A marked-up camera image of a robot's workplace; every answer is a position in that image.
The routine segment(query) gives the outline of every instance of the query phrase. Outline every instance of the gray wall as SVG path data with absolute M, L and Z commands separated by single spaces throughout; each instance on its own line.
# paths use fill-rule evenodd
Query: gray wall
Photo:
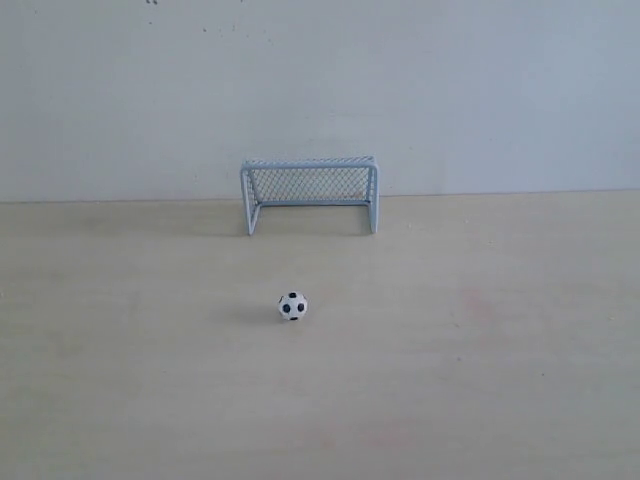
M 8 0 L 0 200 L 236 197 L 376 154 L 383 194 L 640 187 L 634 0 Z

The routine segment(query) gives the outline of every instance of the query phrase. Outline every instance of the black and white soccer ball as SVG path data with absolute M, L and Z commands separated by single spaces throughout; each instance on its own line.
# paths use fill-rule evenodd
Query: black and white soccer ball
M 278 311 L 285 320 L 300 320 L 308 309 L 309 302 L 300 292 L 287 293 L 278 302 Z

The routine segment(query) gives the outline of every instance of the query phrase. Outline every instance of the soccer goal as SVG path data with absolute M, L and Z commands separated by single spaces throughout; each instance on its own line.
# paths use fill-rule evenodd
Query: soccer goal
M 378 231 L 378 165 L 373 156 L 298 161 L 247 160 L 240 169 L 247 233 L 264 207 L 363 205 Z

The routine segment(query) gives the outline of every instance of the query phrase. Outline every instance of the miniature soccer goal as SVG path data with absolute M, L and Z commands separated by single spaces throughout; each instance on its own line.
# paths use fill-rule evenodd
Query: miniature soccer goal
M 372 156 L 290 162 L 247 160 L 240 169 L 247 232 L 264 207 L 363 205 L 378 231 L 378 165 Z

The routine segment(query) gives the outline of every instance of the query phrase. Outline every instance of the miniature soccer ball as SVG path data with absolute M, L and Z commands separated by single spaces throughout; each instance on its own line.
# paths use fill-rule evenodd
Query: miniature soccer ball
M 291 292 L 280 297 L 278 311 L 285 320 L 299 320 L 304 317 L 309 308 L 309 302 L 300 292 Z

